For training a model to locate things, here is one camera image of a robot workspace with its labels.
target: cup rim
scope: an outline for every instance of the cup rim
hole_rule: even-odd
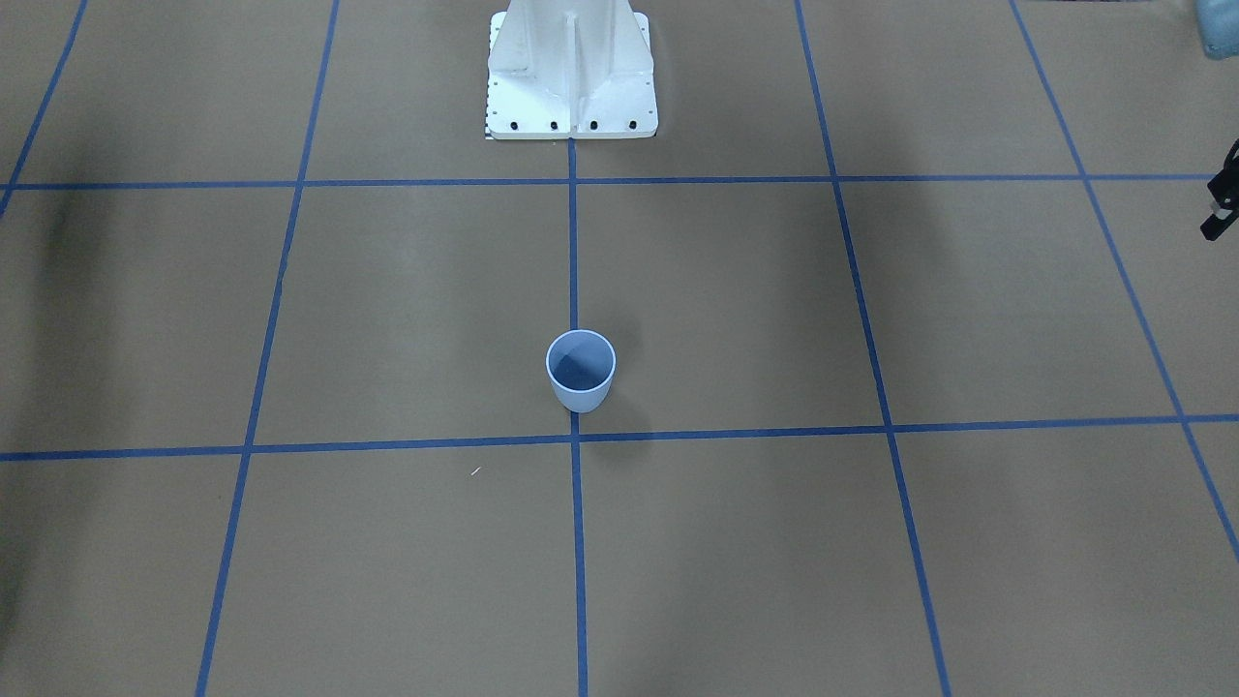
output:
[[[571,333],[592,333],[593,336],[597,336],[598,338],[601,338],[602,343],[606,343],[607,352],[611,353],[611,371],[607,373],[607,378],[605,378],[602,380],[602,383],[595,385],[593,387],[591,387],[589,390],[572,390],[571,387],[566,387],[564,384],[561,384],[560,381],[555,380],[555,374],[551,373],[551,370],[550,370],[550,353],[555,350],[555,344],[559,343],[561,338],[564,338],[565,336],[569,336]],[[550,379],[551,384],[555,387],[558,387],[558,389],[560,389],[560,390],[563,390],[565,392],[571,392],[574,395],[586,395],[586,394],[593,392],[595,390],[597,390],[597,389],[602,387],[603,385],[611,383],[611,379],[615,378],[615,375],[616,375],[616,347],[611,344],[611,339],[608,339],[606,336],[602,336],[601,333],[593,331],[592,328],[570,328],[570,329],[565,331],[564,333],[556,336],[555,340],[551,340],[550,345],[546,347],[546,358],[543,360],[543,365],[546,366],[546,378]]]

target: brown floor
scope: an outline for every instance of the brown floor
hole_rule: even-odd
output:
[[[1234,695],[1239,58],[733,5],[567,144],[502,0],[0,0],[0,695]]]

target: grid line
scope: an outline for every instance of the grid line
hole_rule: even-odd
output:
[[[891,175],[772,175],[772,176],[633,176],[576,177],[579,186],[726,184],[726,183],[885,183],[916,181],[1209,181],[1211,173],[891,173]],[[17,191],[129,191],[193,188],[325,188],[325,187],[432,187],[432,186],[564,186],[566,177],[475,178],[307,178],[287,180],[186,180],[186,181],[79,181],[12,182]]]
[[[1239,415],[1191,415],[1192,423],[1239,423]],[[969,433],[992,431],[1057,431],[1069,428],[1131,428],[1141,426],[1177,426],[1182,420],[1173,415],[1160,417],[1113,417],[1082,420],[1035,420],[1006,422],[940,422],[892,425],[895,433]],[[745,428],[707,431],[649,431],[581,433],[581,443],[631,443],[647,441],[745,441],[760,438],[833,438],[844,436],[881,436],[883,425]],[[571,433],[544,436],[503,436],[478,438],[410,438],[390,441],[341,441],[317,443],[266,443],[249,448],[255,456],[295,453],[349,453],[364,451],[434,451],[445,448],[512,448],[520,446],[555,446],[572,442]],[[31,451],[0,453],[0,463],[37,463],[58,461],[103,461],[123,458],[198,458],[239,456],[244,446],[191,446],[160,448],[115,448],[87,451]]]
[[[1187,418],[1187,415],[1183,411],[1183,405],[1180,401],[1178,392],[1175,390],[1175,383],[1171,380],[1170,370],[1166,368],[1166,361],[1162,360],[1161,350],[1157,347],[1157,339],[1154,337],[1152,327],[1149,323],[1147,316],[1145,316],[1144,307],[1140,303],[1140,297],[1136,295],[1135,285],[1131,282],[1127,269],[1123,262],[1123,255],[1119,253],[1119,246],[1114,240],[1110,224],[1106,222],[1105,213],[1101,210],[1101,203],[1097,197],[1097,191],[1093,188],[1093,182],[1090,181],[1084,167],[1084,161],[1080,158],[1079,150],[1075,147],[1075,139],[1072,137],[1070,129],[1067,126],[1067,119],[1063,116],[1063,110],[1058,104],[1058,98],[1054,95],[1054,90],[1049,85],[1049,78],[1046,74],[1044,66],[1041,63],[1041,57],[1037,54],[1037,47],[1032,41],[1032,35],[1028,32],[1028,26],[1023,21],[1023,15],[1020,12],[1018,4],[1016,0],[1007,0],[1007,5],[1010,5],[1011,14],[1015,16],[1015,21],[1020,27],[1020,33],[1023,36],[1023,41],[1028,48],[1028,54],[1032,57],[1033,66],[1037,68],[1037,76],[1041,78],[1041,85],[1046,92],[1046,97],[1049,99],[1049,105],[1054,110],[1054,116],[1058,119],[1058,126],[1062,129],[1063,139],[1067,141],[1067,147],[1072,152],[1072,160],[1075,161],[1075,168],[1079,171],[1084,191],[1088,193],[1089,202],[1093,204],[1093,212],[1101,228],[1101,234],[1105,236],[1105,243],[1110,249],[1110,256],[1114,259],[1115,269],[1119,271],[1119,277],[1123,280],[1123,286],[1127,292],[1127,298],[1131,301],[1131,308],[1135,311],[1136,318],[1140,322],[1140,329],[1144,332],[1145,340],[1149,343],[1149,352],[1152,354],[1154,363],[1157,364],[1157,373],[1161,375],[1162,384],[1166,387],[1166,394],[1170,396],[1171,405],[1175,407],[1175,415],[1183,430],[1183,437],[1187,439],[1188,449],[1192,452],[1196,467],[1201,472],[1201,479],[1204,482],[1204,488],[1209,494],[1209,499],[1213,501],[1213,509],[1218,515],[1218,521],[1222,524],[1222,530],[1225,532],[1227,540],[1230,543],[1230,552],[1234,555],[1235,561],[1239,562],[1239,539],[1235,536],[1234,526],[1230,522],[1230,517],[1227,515],[1227,509],[1222,503],[1222,496],[1218,494],[1218,488],[1213,483],[1213,475],[1209,473],[1209,467],[1204,462],[1204,456],[1201,454],[1201,448],[1196,442],[1196,435],[1192,433],[1192,422]]]
[[[280,249],[280,264],[275,275],[275,288],[271,295],[271,308],[266,319],[266,332],[263,338],[263,353],[258,364],[258,376],[254,381],[254,397],[250,402],[249,423],[245,427],[245,443],[242,446],[240,464],[237,468],[237,487],[233,491],[232,509],[228,515],[228,529],[224,534],[223,552],[219,557],[219,573],[216,578],[216,591],[211,603],[211,617],[207,623],[207,636],[202,646],[202,664],[198,667],[197,697],[206,697],[207,682],[211,677],[211,662],[214,657],[216,638],[219,630],[219,617],[223,613],[224,593],[228,588],[228,572],[232,566],[233,547],[237,542],[237,529],[240,521],[242,504],[245,498],[245,483],[249,477],[249,463],[254,453],[254,437],[258,432],[258,417],[263,407],[263,391],[266,385],[266,370],[271,360],[271,347],[275,343],[275,327],[280,316],[280,301],[284,295],[284,276],[289,267],[289,254],[292,238],[296,234],[297,214],[301,208],[301,194],[305,191],[306,171],[310,168],[310,150],[313,145],[313,131],[318,121],[318,106],[327,79],[327,66],[331,62],[331,45],[336,33],[336,19],[339,15],[339,0],[332,0],[331,15],[327,20],[327,36],[323,40],[322,57],[318,63],[318,79],[315,84],[313,100],[310,105],[310,118],[306,121],[305,142],[301,146],[301,165],[297,170],[297,186],[292,191],[292,204],[289,209],[289,224],[284,233],[284,246]]]
[[[64,73],[64,64],[69,61],[69,53],[73,51],[73,43],[77,41],[78,30],[82,28],[82,17],[85,16],[85,6],[89,0],[82,0],[78,2],[77,14],[73,15],[73,24],[69,25],[69,35],[64,40],[64,47],[61,50],[61,57],[56,62],[56,69],[52,71],[52,78],[47,82],[47,89],[43,92],[43,99],[38,103],[38,110],[35,111],[35,119],[30,124],[30,130],[26,131],[26,141],[21,145],[21,152],[17,155],[17,161],[12,166],[12,173],[9,175],[9,186],[5,187],[4,194],[0,196],[0,217],[4,217],[4,212],[9,209],[9,201],[12,199],[12,192],[16,189],[17,180],[21,178],[21,170],[26,166],[26,158],[30,157],[30,149],[35,146],[35,136],[38,135],[38,126],[43,124],[43,116],[47,114],[47,106],[52,103],[52,94],[56,93],[56,85],[61,82],[61,74]]]
[[[933,650],[934,666],[938,671],[938,685],[943,697],[950,697],[950,677],[947,672],[947,659],[943,655],[942,640],[938,635],[938,620],[933,609],[933,595],[929,591],[929,579],[926,574],[924,558],[921,555],[921,541],[917,535],[916,516],[912,511],[912,500],[908,498],[908,487],[903,477],[903,462],[900,457],[900,444],[896,438],[893,422],[891,420],[891,407],[886,397],[886,384],[882,380],[882,366],[877,355],[877,343],[873,339],[873,327],[869,317],[869,307],[865,302],[865,286],[861,281],[860,265],[856,260],[856,248],[852,243],[851,225],[847,222],[847,207],[844,203],[843,184],[839,181],[839,168],[835,163],[835,151],[830,142],[830,129],[826,125],[826,110],[821,99],[821,87],[818,82],[818,71],[813,61],[813,46],[809,42],[809,31],[804,21],[804,6],[800,0],[795,2],[795,19],[800,30],[800,43],[804,48],[804,63],[809,73],[809,84],[813,89],[813,103],[818,111],[818,126],[821,130],[821,145],[826,154],[826,166],[834,180],[831,188],[835,196],[835,207],[839,210],[839,227],[843,232],[844,246],[847,250],[847,266],[851,271],[852,285],[856,292],[856,308],[860,312],[861,326],[865,329],[865,344],[869,348],[869,361],[873,374],[873,387],[877,391],[877,404],[882,412],[882,428],[886,433],[886,444],[891,454],[891,467],[895,470],[895,485],[900,493],[900,508],[903,513],[903,526],[908,536],[908,548],[912,553],[912,565],[917,576],[917,586],[921,592],[921,604],[924,612],[926,629],[929,634],[929,645]]]
[[[576,230],[577,230],[577,206],[576,206],[576,140],[567,139],[567,323],[569,328],[581,328],[579,321],[579,292],[580,276],[577,274],[576,258]],[[569,413],[569,436],[571,446],[571,477],[572,477],[572,558],[576,569],[576,695],[589,697],[590,695],[590,655],[589,655],[589,624],[586,621],[586,588],[585,588],[585,494],[581,487],[581,416]]]

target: blue tape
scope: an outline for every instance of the blue tape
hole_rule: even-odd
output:
[[[4,189],[4,194],[0,196],[0,215],[4,215],[4,212],[9,209],[9,201],[12,199],[15,184],[21,178],[21,170],[26,166],[26,158],[30,157],[30,149],[35,146],[35,136],[38,135],[38,128],[43,124],[43,116],[47,115],[47,106],[52,103],[52,94],[56,93],[56,85],[59,84],[61,74],[64,73],[64,64],[69,61],[69,53],[73,51],[73,43],[77,41],[77,32],[82,28],[82,17],[85,15],[87,2],[88,0],[78,2],[77,14],[73,15],[73,24],[69,26],[69,35],[64,40],[59,59],[56,61],[56,69],[52,71],[52,79],[48,80],[47,89],[43,90],[43,99],[38,103],[38,110],[35,111],[35,120],[31,121],[30,130],[26,131],[26,140],[21,144],[17,162],[14,163],[12,173],[9,175],[9,186]]]
[[[577,316],[576,261],[576,140],[567,139],[567,321],[569,328],[580,328]]]
[[[123,458],[202,458],[207,456],[239,456],[240,446],[203,446],[190,448],[119,448],[113,451],[45,451],[0,453],[0,463],[36,463],[53,461],[116,461]]]
[[[1208,181],[1208,173],[1104,173],[1088,175],[789,175],[789,176],[653,176],[653,177],[577,177],[580,186],[643,186],[679,183],[882,183],[916,181]],[[126,189],[193,189],[193,188],[405,188],[439,186],[564,186],[563,177],[528,178],[307,178],[297,180],[221,180],[221,181],[82,181],[82,182],[30,182],[4,184],[5,191],[126,191]]]
[[[237,542],[237,527],[240,522],[242,505],[245,498],[245,482],[249,478],[249,462],[258,432],[258,417],[263,406],[263,391],[266,385],[266,370],[271,361],[271,347],[275,343],[275,327],[280,316],[280,301],[284,295],[284,276],[289,267],[289,253],[296,233],[297,214],[301,209],[301,194],[306,171],[310,167],[310,149],[313,144],[315,126],[318,120],[318,106],[322,102],[323,84],[327,79],[327,66],[331,62],[331,46],[336,35],[336,19],[339,15],[339,0],[332,0],[331,17],[327,20],[327,37],[323,41],[322,58],[318,63],[318,79],[315,84],[313,102],[306,123],[305,142],[301,147],[301,166],[297,170],[297,186],[292,191],[292,206],[289,210],[289,224],[284,232],[284,246],[280,249],[280,265],[275,275],[275,291],[271,295],[271,308],[266,318],[266,332],[263,338],[263,354],[258,364],[258,378],[254,381],[254,397],[250,402],[249,423],[245,427],[245,443],[237,468],[237,487],[233,491],[232,510],[228,515],[228,529],[224,534],[224,547],[219,558],[219,574],[216,578],[216,591],[211,603],[211,619],[207,623],[207,636],[202,646],[202,662],[198,666],[197,697],[206,697],[211,677],[211,662],[214,656],[216,638],[219,633],[219,618],[223,613],[224,594],[228,589],[228,573],[232,568],[232,553]]]
[[[1191,423],[1239,423],[1239,415],[1193,415],[1188,416]]]
[[[581,493],[581,416],[572,413],[572,548],[576,561],[576,695],[590,695],[589,623],[585,593],[585,496]]]
[[[1136,296],[1135,285],[1131,282],[1131,277],[1127,275],[1127,269],[1123,262],[1123,256],[1119,254],[1119,246],[1114,241],[1114,234],[1110,230],[1110,224],[1105,219],[1105,213],[1101,210],[1101,203],[1097,197],[1097,191],[1093,188],[1093,182],[1089,180],[1087,170],[1084,168],[1084,161],[1080,158],[1079,150],[1075,147],[1075,140],[1072,137],[1070,129],[1067,128],[1067,119],[1063,118],[1063,110],[1058,105],[1058,98],[1054,95],[1053,88],[1049,85],[1049,78],[1046,76],[1046,69],[1041,63],[1041,57],[1037,54],[1037,47],[1033,45],[1032,35],[1028,32],[1028,26],[1023,21],[1023,15],[1020,14],[1020,7],[1015,0],[1007,0],[1007,5],[1011,7],[1011,14],[1015,16],[1016,24],[1020,26],[1020,33],[1023,36],[1025,45],[1028,48],[1028,56],[1032,57],[1032,63],[1037,68],[1037,76],[1041,78],[1041,85],[1046,90],[1046,97],[1049,99],[1051,106],[1054,109],[1054,116],[1058,119],[1058,126],[1063,131],[1063,139],[1067,141],[1067,147],[1072,152],[1072,160],[1075,161],[1075,167],[1079,170],[1080,177],[1084,182],[1084,189],[1088,192],[1089,202],[1093,204],[1093,213],[1097,215],[1097,222],[1101,227],[1101,234],[1105,236],[1106,246],[1110,249],[1110,256],[1114,259],[1114,265],[1119,271],[1119,277],[1123,280],[1123,287],[1127,292],[1127,298],[1131,301],[1131,308],[1136,313],[1136,319],[1140,322],[1140,331],[1145,334],[1145,340],[1149,343],[1149,352],[1152,354],[1154,363],[1157,365],[1157,373],[1161,375],[1162,385],[1166,387],[1166,394],[1170,396],[1171,405],[1175,407],[1175,415],[1178,423],[1183,430],[1183,438],[1187,439],[1189,451],[1192,452],[1192,458],[1196,461],[1196,467],[1201,472],[1201,479],[1204,482],[1204,488],[1209,494],[1209,499],[1213,501],[1213,510],[1218,515],[1218,521],[1222,524],[1222,530],[1227,535],[1227,540],[1230,543],[1230,551],[1239,562],[1239,537],[1235,536],[1234,525],[1230,521],[1230,516],[1227,514],[1225,505],[1222,503],[1222,498],[1218,495],[1217,487],[1213,483],[1213,475],[1209,474],[1209,467],[1204,462],[1204,457],[1201,454],[1201,449],[1196,443],[1196,435],[1192,433],[1192,421],[1187,418],[1183,411],[1183,405],[1178,399],[1178,392],[1175,390],[1175,383],[1171,380],[1170,371],[1166,369],[1166,363],[1162,360],[1161,350],[1157,347],[1157,339],[1154,337],[1151,326],[1149,324],[1149,318],[1145,316],[1145,310],[1140,303],[1140,297]]]
[[[1123,426],[1177,425],[1178,417],[1113,417],[1090,420],[1030,420],[1010,422],[960,422],[896,425],[896,433],[958,433],[969,431],[1033,431],[1057,428],[1099,428]]]
[[[631,443],[646,441],[729,441],[743,438],[809,438],[824,436],[872,436],[886,433],[881,426],[820,428],[743,428],[722,431],[655,431],[634,433],[584,433],[581,443]]]
[[[503,448],[571,443],[570,436],[510,436],[499,438],[427,438],[418,441],[354,441],[342,443],[270,443],[253,446],[255,456],[289,453],[354,453],[364,451],[435,451],[442,448]]]
[[[851,225],[847,222],[847,208],[844,204],[843,186],[839,182],[839,168],[835,163],[835,151],[830,142],[830,130],[826,126],[826,110],[821,99],[821,89],[818,83],[818,71],[813,61],[813,47],[809,42],[809,32],[804,21],[804,7],[800,0],[795,0],[795,19],[800,28],[800,43],[804,48],[804,62],[809,71],[809,84],[813,88],[813,103],[818,110],[818,126],[821,129],[821,145],[826,151],[826,165],[834,180],[831,188],[835,194],[835,207],[839,210],[839,227],[843,230],[844,245],[847,249],[847,266],[852,276],[852,286],[856,292],[856,306],[860,310],[861,326],[865,329],[865,344],[869,348],[870,368],[873,373],[873,386],[877,391],[877,402],[882,412],[882,427],[886,432],[887,449],[891,453],[891,465],[895,470],[895,483],[900,491],[900,506],[903,510],[903,525],[907,529],[908,547],[912,551],[912,563],[917,574],[917,586],[921,591],[921,604],[924,612],[926,628],[929,633],[929,644],[933,650],[934,665],[938,670],[938,683],[943,697],[950,697],[950,678],[947,673],[947,660],[942,650],[942,640],[938,634],[938,619],[933,609],[933,597],[929,592],[929,579],[926,576],[924,561],[921,556],[921,542],[917,535],[917,524],[912,511],[912,501],[908,498],[907,483],[903,478],[903,464],[900,458],[900,448],[896,442],[891,421],[891,409],[886,397],[886,385],[882,380],[882,366],[877,357],[877,344],[873,340],[873,328],[869,317],[869,307],[865,301],[865,287],[861,282],[860,266],[856,262],[856,249],[852,244]]]

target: white metal pedestal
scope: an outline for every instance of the white metal pedestal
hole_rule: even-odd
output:
[[[649,137],[649,19],[628,0],[512,0],[491,19],[486,131],[496,140]]]

